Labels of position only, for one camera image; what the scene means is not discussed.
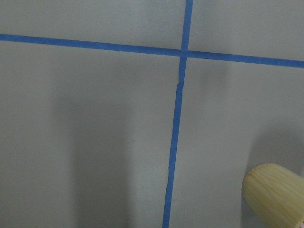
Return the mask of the bamboo wooden cup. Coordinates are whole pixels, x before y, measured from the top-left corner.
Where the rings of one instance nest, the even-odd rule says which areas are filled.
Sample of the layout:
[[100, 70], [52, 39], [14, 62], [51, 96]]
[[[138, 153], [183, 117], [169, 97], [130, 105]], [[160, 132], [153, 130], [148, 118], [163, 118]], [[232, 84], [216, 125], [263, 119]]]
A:
[[275, 163], [252, 168], [242, 183], [245, 202], [267, 228], [302, 228], [304, 179]]

